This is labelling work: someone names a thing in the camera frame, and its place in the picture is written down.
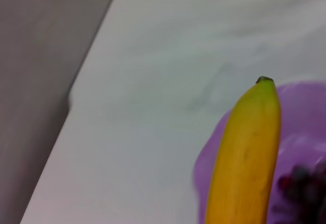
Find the banana tip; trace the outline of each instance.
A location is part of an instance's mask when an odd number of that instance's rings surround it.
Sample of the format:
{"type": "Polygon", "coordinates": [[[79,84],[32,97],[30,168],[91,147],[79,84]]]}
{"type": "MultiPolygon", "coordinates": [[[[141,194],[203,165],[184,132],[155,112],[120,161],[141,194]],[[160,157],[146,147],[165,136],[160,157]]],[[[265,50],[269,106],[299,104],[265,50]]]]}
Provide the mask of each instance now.
{"type": "Polygon", "coordinates": [[[262,80],[271,80],[272,82],[274,82],[274,80],[272,78],[269,78],[267,76],[261,76],[261,77],[258,78],[258,80],[256,81],[256,83],[259,83],[262,80]]]}

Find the gray floor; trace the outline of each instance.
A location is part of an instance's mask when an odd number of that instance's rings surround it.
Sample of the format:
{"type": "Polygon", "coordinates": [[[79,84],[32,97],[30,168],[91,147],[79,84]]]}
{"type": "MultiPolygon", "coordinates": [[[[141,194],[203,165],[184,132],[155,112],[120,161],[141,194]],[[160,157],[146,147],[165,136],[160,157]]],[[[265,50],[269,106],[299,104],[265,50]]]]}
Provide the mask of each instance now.
{"type": "Polygon", "coordinates": [[[19,223],[111,0],[0,0],[0,223],[19,223]]]}

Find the white surface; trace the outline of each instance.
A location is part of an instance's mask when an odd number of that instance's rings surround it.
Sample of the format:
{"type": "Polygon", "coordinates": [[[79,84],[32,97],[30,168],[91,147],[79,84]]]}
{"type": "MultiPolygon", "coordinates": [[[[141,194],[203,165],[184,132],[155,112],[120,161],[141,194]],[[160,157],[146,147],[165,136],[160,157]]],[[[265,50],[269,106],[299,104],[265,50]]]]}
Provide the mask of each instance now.
{"type": "Polygon", "coordinates": [[[192,168],[267,75],[325,78],[326,0],[114,0],[22,224],[195,224],[192,168]]]}

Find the yellow banana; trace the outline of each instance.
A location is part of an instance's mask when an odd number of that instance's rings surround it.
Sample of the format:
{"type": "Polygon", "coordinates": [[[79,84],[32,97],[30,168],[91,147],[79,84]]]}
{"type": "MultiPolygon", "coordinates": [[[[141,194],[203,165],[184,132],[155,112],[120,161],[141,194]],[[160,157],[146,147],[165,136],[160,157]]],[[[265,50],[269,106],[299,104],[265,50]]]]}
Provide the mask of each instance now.
{"type": "Polygon", "coordinates": [[[275,84],[261,76],[228,119],[211,178],[205,224],[266,224],[280,126],[275,84]]]}

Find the purple bowl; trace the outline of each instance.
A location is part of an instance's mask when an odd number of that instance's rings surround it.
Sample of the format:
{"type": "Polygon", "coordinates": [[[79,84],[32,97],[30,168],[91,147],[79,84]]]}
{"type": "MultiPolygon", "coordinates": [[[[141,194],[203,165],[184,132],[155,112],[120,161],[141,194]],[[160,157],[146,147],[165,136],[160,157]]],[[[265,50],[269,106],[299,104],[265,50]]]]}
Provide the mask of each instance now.
{"type": "MultiPolygon", "coordinates": [[[[277,179],[295,164],[313,167],[326,159],[326,82],[296,82],[277,88],[282,108],[281,144],[269,200],[267,224],[285,217],[270,207],[286,205],[278,193],[277,179]]],[[[199,195],[199,224],[204,224],[210,178],[230,112],[218,123],[194,166],[194,185],[199,195]]]]}

